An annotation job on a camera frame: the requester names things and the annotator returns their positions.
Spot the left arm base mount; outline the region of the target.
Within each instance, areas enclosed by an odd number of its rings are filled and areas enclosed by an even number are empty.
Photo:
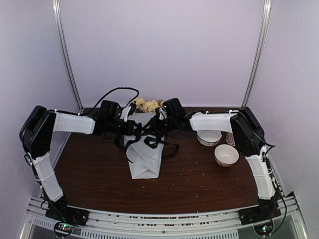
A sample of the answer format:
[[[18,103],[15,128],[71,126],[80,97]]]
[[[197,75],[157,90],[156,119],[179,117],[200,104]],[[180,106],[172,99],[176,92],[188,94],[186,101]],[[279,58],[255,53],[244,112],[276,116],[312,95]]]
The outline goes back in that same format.
[[[78,226],[86,226],[89,211],[68,206],[67,199],[62,197],[56,202],[48,201],[45,216],[56,220],[53,232],[58,238],[64,239],[70,236]]]

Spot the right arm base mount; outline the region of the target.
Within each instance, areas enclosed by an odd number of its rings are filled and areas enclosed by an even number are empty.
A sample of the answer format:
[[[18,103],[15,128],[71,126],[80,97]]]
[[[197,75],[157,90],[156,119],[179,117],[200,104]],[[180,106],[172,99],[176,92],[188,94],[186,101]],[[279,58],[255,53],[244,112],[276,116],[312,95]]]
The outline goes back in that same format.
[[[274,218],[281,215],[278,204],[270,209],[266,205],[258,205],[238,211],[241,225],[252,225],[254,232],[262,237],[270,236],[275,230]]]

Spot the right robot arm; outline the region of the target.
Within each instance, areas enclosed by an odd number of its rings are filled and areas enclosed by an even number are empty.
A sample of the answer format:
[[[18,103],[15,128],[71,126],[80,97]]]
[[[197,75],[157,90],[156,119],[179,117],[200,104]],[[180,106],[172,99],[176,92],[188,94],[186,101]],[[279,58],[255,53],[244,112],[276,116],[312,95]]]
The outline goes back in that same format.
[[[223,131],[233,134],[236,150],[245,157],[253,173],[259,206],[256,216],[267,219],[274,211],[279,194],[274,182],[268,152],[273,148],[265,140],[265,133],[249,107],[221,112],[186,112],[179,99],[172,98],[156,109],[150,119],[149,130],[159,135],[173,130]]]

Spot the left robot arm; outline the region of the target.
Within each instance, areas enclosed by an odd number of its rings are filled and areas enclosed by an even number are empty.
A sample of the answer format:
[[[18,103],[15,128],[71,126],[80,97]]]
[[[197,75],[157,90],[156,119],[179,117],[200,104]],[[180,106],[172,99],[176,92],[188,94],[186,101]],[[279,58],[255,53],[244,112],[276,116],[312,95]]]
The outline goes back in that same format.
[[[50,202],[58,202],[64,196],[50,161],[51,140],[55,132],[133,135],[137,130],[138,125],[129,119],[136,109],[133,101],[129,101],[123,109],[104,97],[97,104],[99,108],[93,107],[81,114],[36,106],[19,132],[24,158]]]

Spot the white wrapping paper sheet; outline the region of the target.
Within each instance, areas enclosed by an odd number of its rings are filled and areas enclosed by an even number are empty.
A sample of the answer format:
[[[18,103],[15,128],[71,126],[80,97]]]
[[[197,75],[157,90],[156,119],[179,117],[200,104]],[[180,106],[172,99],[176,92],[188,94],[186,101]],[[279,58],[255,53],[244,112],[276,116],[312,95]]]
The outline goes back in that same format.
[[[153,116],[155,116],[155,113],[134,113],[128,119],[134,120],[136,123],[142,123],[142,126],[144,126]],[[126,156],[130,161],[128,164],[132,179],[155,179],[159,176],[164,144],[159,143],[156,148],[151,148],[144,142],[147,137],[156,140],[153,135],[145,135],[126,150]],[[124,135],[125,146],[135,138],[134,135]]]

